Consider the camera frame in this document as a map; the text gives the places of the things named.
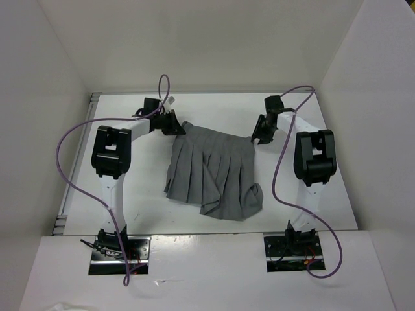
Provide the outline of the grey pleated skirt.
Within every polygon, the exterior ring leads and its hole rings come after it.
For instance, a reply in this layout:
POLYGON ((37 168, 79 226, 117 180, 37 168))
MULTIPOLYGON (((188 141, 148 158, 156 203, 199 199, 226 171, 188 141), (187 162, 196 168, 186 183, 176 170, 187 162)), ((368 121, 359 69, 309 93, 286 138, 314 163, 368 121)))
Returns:
POLYGON ((164 192, 174 201, 197 205, 200 214, 244 221, 263 208, 263 191, 255 182, 255 148, 240 137, 182 124, 185 134, 173 142, 164 192))

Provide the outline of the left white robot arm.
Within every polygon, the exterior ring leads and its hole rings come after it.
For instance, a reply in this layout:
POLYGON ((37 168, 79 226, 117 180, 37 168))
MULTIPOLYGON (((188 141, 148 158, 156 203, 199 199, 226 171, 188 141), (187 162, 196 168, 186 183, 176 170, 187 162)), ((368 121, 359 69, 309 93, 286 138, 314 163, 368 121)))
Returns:
POLYGON ((110 215, 105 218, 93 247, 102 254, 121 259, 128 254, 129 242, 123 211, 123 184, 130 169, 132 143, 154 130, 163 135, 184 135, 176 114, 171 111, 151 111, 141 108, 133 121, 118 126, 99 126, 91 155, 91 164, 102 187, 102 201, 110 215))

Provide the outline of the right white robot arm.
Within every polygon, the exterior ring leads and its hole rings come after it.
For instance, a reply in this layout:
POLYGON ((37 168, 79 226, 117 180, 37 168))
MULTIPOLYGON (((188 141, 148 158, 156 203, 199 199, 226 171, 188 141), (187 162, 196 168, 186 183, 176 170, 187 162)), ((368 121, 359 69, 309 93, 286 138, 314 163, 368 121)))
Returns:
POLYGON ((279 252, 284 255, 300 254, 315 241, 316 230, 313 225, 321 192, 337 171, 335 138, 331 130, 322 130, 298 117, 293 109, 284 108, 277 113, 260 115, 252 134, 252 140, 259 144, 273 141, 276 130, 287 134, 272 179, 272 195, 277 202, 298 209, 300 213, 289 220, 284 232, 284 242, 279 252), (292 136, 294 140, 293 169, 298 180, 295 203, 289 203, 276 194, 276 178, 292 136))

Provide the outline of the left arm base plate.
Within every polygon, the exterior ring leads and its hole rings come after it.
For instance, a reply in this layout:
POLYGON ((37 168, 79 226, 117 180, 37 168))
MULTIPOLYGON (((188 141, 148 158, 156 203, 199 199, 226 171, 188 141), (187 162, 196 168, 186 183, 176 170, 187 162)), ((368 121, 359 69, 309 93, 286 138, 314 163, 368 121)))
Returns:
MULTIPOLYGON (((147 275, 150 258, 150 236, 130 236, 126 250, 128 267, 132 275, 147 275)), ((91 251, 88 275, 124 275, 126 273, 123 254, 108 248, 91 251)))

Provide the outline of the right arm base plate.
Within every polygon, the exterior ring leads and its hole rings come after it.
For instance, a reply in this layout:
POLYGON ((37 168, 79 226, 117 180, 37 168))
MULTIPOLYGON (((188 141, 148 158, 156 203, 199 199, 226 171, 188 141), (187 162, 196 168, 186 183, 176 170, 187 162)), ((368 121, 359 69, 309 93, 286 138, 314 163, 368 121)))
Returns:
POLYGON ((281 233, 264 235, 263 243, 268 273, 306 271, 308 264, 311 271, 326 269, 318 235, 290 244, 281 233))

